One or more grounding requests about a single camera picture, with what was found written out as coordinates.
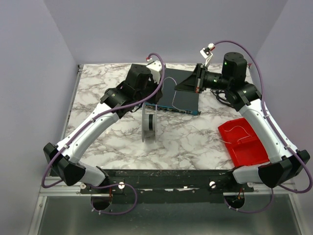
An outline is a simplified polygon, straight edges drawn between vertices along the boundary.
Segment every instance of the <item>gray wall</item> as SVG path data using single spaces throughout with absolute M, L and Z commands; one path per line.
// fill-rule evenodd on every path
M 257 61 L 265 80 L 267 105 L 287 136 L 313 156 L 313 1 L 289 0 L 261 47 Z M 313 172 L 313 160 L 308 166 Z M 308 185 L 303 171 L 299 189 Z M 313 232 L 313 190 L 299 195 Z
M 42 0 L 0 4 L 0 234 L 27 234 L 77 73 Z
M 199 50 L 231 39 L 256 55 L 287 0 L 45 0 L 79 63 L 203 62 Z M 215 50 L 215 62 L 234 46 Z

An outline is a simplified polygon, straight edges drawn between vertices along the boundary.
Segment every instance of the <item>thin white wire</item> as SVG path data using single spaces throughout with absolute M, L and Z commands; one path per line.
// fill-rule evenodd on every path
M 163 91 L 164 82 L 165 82 L 165 80 L 166 80 L 167 78 L 171 78 L 171 79 L 175 82 L 175 85 L 177 86 L 177 82 L 175 81 L 174 78 L 172 78 L 172 77 L 166 77 L 166 78 L 164 79 L 164 81 L 163 81 L 163 85 L 162 85 L 161 91 Z M 186 110 L 179 109 L 179 108 L 177 108 L 177 107 L 174 105 L 175 96 L 176 96 L 176 91 L 175 91 L 175 93 L 174 93 L 174 97 L 173 97 L 173 100 L 172 100 L 172 106 L 173 106 L 174 108 L 176 108 L 177 110 L 179 110 L 179 111 L 185 112 L 185 114 L 186 114 L 186 113 L 187 113 Z
M 228 130 L 228 131 L 225 131 L 225 132 L 229 132 L 229 131 L 232 131 L 235 127 L 240 127 L 240 128 L 242 128 L 245 132 L 246 132 L 246 134 L 247 134 L 247 136 L 245 136 L 245 137 L 242 137 L 242 138 L 240 138 L 240 139 L 238 139 L 238 140 L 236 140 L 236 142 L 238 142 L 238 141 L 240 141 L 240 140 L 242 140 L 242 139 L 244 139 L 244 138 L 247 138 L 247 137 L 250 137 L 251 135 L 245 130 L 245 128 L 243 128 L 242 126 L 234 126 L 233 128 L 231 128 L 230 130 Z

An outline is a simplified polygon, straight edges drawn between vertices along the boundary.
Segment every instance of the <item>spool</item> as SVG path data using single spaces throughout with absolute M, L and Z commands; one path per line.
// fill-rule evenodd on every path
M 155 138 L 157 141 L 157 106 L 155 114 L 146 114 L 146 104 L 142 105 L 141 140 L 145 138 Z

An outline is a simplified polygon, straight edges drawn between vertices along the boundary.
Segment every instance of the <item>white marble tabletop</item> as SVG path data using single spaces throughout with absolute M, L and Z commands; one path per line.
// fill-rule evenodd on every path
M 67 135 L 95 108 L 107 88 L 125 79 L 131 64 L 84 65 L 69 118 Z M 167 64 L 192 71 L 195 65 Z M 222 65 L 209 70 L 221 72 Z M 248 82 L 251 77 L 247 71 Z M 218 126 L 241 116 L 220 104 L 209 90 L 200 94 L 201 115 L 158 111 L 157 142 L 141 141 L 141 109 L 109 127 L 87 149 L 81 161 L 106 169 L 231 169 Z

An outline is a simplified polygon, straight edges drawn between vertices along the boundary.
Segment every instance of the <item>table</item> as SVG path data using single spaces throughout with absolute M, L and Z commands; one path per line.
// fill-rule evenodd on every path
M 71 110 L 67 135 L 88 115 L 107 88 L 123 81 L 131 64 L 84 65 Z M 195 65 L 167 64 L 167 68 L 192 71 Z M 221 72 L 222 65 L 209 68 Z M 248 82 L 251 81 L 247 71 Z M 81 161 L 106 169 L 232 169 L 230 155 L 218 131 L 226 121 L 240 118 L 220 104 L 208 90 L 200 94 L 201 115 L 158 111 L 157 142 L 141 141 L 141 109 L 128 113 L 109 127 L 87 149 Z

